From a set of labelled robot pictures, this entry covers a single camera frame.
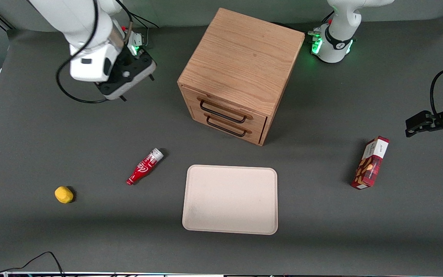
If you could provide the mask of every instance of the red box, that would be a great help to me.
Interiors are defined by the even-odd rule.
[[[362,160],[355,171],[352,187],[364,189],[374,185],[388,145],[389,140],[381,136],[367,143]]]

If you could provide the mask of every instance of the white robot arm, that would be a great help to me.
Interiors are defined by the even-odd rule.
[[[71,59],[70,75],[79,81],[95,82],[105,98],[121,97],[155,70],[155,62],[141,49],[141,34],[131,31],[127,37],[118,22],[111,18],[122,9],[118,0],[30,2],[64,34],[71,55],[84,46],[95,30],[88,45]]]
[[[327,0],[334,9],[332,23],[324,23],[314,29],[315,45],[311,53],[327,63],[341,61],[353,43],[352,37],[362,22],[362,14],[358,11],[364,7],[380,7],[394,0]]]

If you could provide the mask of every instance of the drawer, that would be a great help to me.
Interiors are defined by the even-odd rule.
[[[215,128],[217,130],[220,130],[224,133],[228,133],[235,137],[239,137],[253,144],[259,144],[262,130],[258,132],[247,130],[241,126],[237,126],[237,124],[234,124],[231,121],[225,120],[221,117],[212,115],[207,112],[201,112],[197,109],[193,110],[192,113],[194,115],[193,119],[195,121],[198,121],[199,123],[208,125],[211,128]]]
[[[233,126],[239,127],[242,130],[252,131],[253,133],[261,133],[264,129],[266,123],[265,116],[251,113],[222,100],[210,98],[184,86],[181,86],[181,90],[193,117],[195,117],[194,112],[196,111],[198,115],[206,113],[216,116],[216,118],[224,119]]]

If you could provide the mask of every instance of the red bottle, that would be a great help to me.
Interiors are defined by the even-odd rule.
[[[163,154],[158,149],[153,149],[146,158],[141,161],[134,170],[133,174],[126,181],[126,184],[132,186],[135,181],[148,175],[152,168],[163,158]]]

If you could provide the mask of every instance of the wall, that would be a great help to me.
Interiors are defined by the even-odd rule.
[[[160,26],[203,26],[218,7],[266,21],[320,21],[332,10],[325,0],[124,0],[131,12]],[[16,28],[53,31],[27,0],[0,0],[0,14]],[[443,0],[396,0],[391,5],[362,9],[364,21],[424,20],[443,16]],[[120,22],[126,20],[124,13]]]

